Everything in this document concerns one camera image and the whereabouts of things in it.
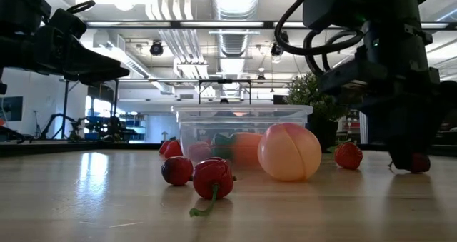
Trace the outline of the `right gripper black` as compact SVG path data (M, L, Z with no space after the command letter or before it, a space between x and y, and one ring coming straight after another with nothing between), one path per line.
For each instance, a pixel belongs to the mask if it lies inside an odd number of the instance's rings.
M433 39L420 23L365 23L363 31L366 85L356 106L373 107L365 111L369 139L392 146L391 162L409 171L411 155L428 156L427 148L443 121L440 107L423 106L434 104L441 95L438 70L428 65L426 55Z

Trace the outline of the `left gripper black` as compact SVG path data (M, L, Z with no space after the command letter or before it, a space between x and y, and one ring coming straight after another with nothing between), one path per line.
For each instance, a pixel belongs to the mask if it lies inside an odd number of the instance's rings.
M35 34L40 28L28 34L0 24L0 72L13 68L50 73L87 86L98 86L129 74L120 61L85 48L75 36L58 33L41 39L41 64L38 64L34 48Z

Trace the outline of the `red cherry thin stem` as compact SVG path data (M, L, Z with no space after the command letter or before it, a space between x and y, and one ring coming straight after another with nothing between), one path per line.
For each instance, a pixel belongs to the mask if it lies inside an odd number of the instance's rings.
M424 153L413 153L411 155L411 165L409 171L411 173L426 173L431 168L430 158Z

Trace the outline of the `pink orange toy peach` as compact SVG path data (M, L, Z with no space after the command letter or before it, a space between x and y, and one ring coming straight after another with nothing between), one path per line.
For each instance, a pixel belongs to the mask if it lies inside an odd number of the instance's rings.
M258 145L262 169L279 181L305 181L321 165L321 145L316 136L295 123L270 126Z

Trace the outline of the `dark red cherry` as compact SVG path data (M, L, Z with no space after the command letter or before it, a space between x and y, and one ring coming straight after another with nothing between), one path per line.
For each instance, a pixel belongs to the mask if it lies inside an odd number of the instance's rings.
M173 186L183 186L191 181L193 172L192 162L183 156L168 158L161 166L161 175L167 183Z

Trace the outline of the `pink red round fruit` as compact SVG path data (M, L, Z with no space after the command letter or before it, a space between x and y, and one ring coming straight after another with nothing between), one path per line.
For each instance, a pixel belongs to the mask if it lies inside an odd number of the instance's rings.
M188 147L187 156L194 163L199 163L207 158L211 158L213 155L210 145L206 142L199 141Z

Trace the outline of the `orange carrot green top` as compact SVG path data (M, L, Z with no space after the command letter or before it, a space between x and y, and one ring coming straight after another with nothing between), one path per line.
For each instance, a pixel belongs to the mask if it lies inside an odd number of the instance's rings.
M212 154L238 167L257 168L260 166L258 145L262 138L258 133L238 132L230 136L217 133L211 142Z

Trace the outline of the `red cherry green stem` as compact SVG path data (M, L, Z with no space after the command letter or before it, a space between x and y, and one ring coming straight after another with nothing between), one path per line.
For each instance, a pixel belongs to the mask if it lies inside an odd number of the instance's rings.
M225 159L213 157L196 164L193 173L194 190L210 203L204 210L192 208L189 211L190 217L209 215L216 201L232 192L235 180L230 164Z

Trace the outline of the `clear plastic tupperware container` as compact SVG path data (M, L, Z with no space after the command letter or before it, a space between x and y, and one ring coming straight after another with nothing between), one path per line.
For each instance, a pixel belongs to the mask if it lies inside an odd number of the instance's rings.
M176 115L179 125L181 150L188 158L190 145L203 141L211 147L217 133L225 136L238 132L263 135L274 124L295 123L305 126L313 108L306 105L222 104L174 106L171 111Z

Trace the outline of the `black stand pole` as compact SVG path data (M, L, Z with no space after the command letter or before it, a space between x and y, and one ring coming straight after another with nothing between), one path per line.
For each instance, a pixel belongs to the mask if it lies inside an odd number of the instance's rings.
M63 102L63 108L62 108L62 112L61 112L61 127L55 133L55 135L57 135L58 133L60 134L61 140L65 139L67 108L68 108L68 99L69 99L69 84L70 84L70 81L65 80L64 102Z

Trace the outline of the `black ceiling spotlight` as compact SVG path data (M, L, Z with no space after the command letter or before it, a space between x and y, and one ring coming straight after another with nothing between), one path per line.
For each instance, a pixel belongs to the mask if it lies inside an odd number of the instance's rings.
M289 43L289 37L286 31L281 32L281 38L288 44ZM271 47L271 55L272 56L282 56L283 54L283 49L278 45L278 43L275 41L273 43L273 46Z
M161 56L164 52L164 48L160 40L153 41L149 52L152 56Z

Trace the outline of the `green potted plant black pot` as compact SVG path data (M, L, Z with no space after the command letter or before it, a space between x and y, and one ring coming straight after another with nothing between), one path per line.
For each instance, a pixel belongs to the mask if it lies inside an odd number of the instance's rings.
M332 96L322 93L319 90L318 78L313 74L297 76L295 81L289 84L288 90L288 104L313 108L313 113L308 115L306 128L318 139L322 153L332 152L336 145L338 122L348 115L348 107L336 103Z

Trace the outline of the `black aluminium table frame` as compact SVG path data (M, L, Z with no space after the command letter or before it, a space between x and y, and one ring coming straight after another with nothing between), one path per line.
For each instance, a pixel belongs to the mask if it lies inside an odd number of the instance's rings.
M159 150L158 143L7 143L0 144L0 157L25 156L47 153L64 153L77 151L100 151L100 150L125 150L125 151L152 151ZM392 146L383 144L358 144L362 151L389 151ZM457 158L457 146L433 145L427 148L429 156L447 156Z

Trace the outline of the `dark wall monitor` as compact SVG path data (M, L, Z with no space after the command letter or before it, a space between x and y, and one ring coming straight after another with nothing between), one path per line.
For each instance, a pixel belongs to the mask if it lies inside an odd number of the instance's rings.
M23 112L23 97L0 97L0 119L3 121L21 121Z

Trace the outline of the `black overhead frame beam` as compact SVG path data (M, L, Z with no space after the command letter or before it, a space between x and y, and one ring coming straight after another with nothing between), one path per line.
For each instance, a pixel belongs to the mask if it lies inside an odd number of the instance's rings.
M84 21L88 29L265 29L276 28L276 21L185 21L185 20L120 20ZM427 31L457 31L457 22L423 22ZM300 21L287 21L284 29L309 29Z

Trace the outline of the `distant black rig frame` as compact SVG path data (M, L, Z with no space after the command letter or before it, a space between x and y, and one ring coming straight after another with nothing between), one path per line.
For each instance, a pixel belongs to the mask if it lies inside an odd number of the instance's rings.
M198 79L197 83L199 84L199 99L198 99L199 105L201 105L201 93L202 93L201 85L203 83L208 83L209 85L211 85L212 83L218 83L218 84L246 83L246 84L248 84L248 94L249 94L248 102L250 105L252 104L251 92L252 92L253 80L251 80L251 79Z

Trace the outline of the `silver ventilation duct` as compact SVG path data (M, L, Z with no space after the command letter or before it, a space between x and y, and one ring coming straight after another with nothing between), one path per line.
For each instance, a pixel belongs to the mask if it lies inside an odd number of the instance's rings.
M222 21L254 20L258 8L258 0L212 0L214 15ZM218 35L221 53L227 57L242 56L250 36L247 34Z

